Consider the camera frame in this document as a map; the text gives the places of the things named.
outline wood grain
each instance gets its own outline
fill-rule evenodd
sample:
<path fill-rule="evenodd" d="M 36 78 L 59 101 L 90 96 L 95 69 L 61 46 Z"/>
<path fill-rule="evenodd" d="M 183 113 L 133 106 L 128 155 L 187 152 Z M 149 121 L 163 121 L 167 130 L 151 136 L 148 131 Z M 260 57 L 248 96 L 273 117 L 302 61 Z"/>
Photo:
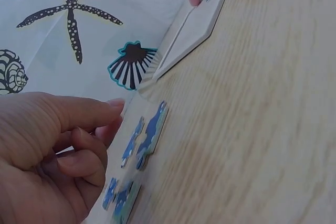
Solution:
<path fill-rule="evenodd" d="M 115 174 L 124 136 L 168 102 L 130 224 L 336 222 L 335 17 L 336 0 L 225 1 L 109 150 Z"/>

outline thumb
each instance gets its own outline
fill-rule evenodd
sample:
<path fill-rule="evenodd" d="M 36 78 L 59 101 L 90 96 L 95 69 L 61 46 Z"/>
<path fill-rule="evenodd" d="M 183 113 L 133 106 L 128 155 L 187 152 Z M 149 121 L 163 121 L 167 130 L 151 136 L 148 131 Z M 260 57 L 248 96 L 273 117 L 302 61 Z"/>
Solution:
<path fill-rule="evenodd" d="M 105 184 L 105 169 L 99 157 L 90 150 L 80 150 L 57 159 L 59 170 L 75 183 L 88 211 L 98 199 Z"/>

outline fingernail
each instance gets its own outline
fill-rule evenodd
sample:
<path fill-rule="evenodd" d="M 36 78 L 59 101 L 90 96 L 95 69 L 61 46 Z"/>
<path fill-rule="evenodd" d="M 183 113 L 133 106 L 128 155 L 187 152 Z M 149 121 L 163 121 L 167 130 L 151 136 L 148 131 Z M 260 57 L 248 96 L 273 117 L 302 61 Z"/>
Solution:
<path fill-rule="evenodd" d="M 119 107 L 125 104 L 125 100 L 122 98 L 116 98 L 107 102 L 112 107 Z"/>
<path fill-rule="evenodd" d="M 72 165 L 74 165 L 77 162 L 77 159 L 75 157 L 72 157 L 72 156 L 59 157 L 57 159 L 57 162 L 61 166 L 72 166 Z"/>

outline seashell print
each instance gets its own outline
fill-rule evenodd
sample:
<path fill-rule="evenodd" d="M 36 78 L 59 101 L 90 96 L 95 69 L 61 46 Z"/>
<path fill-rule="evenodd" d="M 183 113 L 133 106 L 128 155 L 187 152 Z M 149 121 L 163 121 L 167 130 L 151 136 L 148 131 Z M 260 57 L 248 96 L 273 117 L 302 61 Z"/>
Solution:
<path fill-rule="evenodd" d="M 157 49 L 142 48 L 140 41 L 127 42 L 118 50 L 120 57 L 108 66 L 110 78 L 127 90 L 136 90 L 151 63 L 159 63 Z"/>
<path fill-rule="evenodd" d="M 19 56 L 7 49 L 0 50 L 0 94 L 19 93 L 27 81 Z"/>

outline fingertip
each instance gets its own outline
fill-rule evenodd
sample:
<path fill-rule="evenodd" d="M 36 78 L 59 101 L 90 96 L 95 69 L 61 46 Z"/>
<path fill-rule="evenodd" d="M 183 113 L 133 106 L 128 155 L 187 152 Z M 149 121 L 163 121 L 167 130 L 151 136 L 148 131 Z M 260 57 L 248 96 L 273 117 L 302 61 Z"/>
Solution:
<path fill-rule="evenodd" d="M 107 103 L 112 106 L 112 107 L 119 107 L 119 106 L 123 106 L 125 105 L 125 99 L 123 98 L 116 98 L 116 99 L 112 99 L 107 101 Z"/>

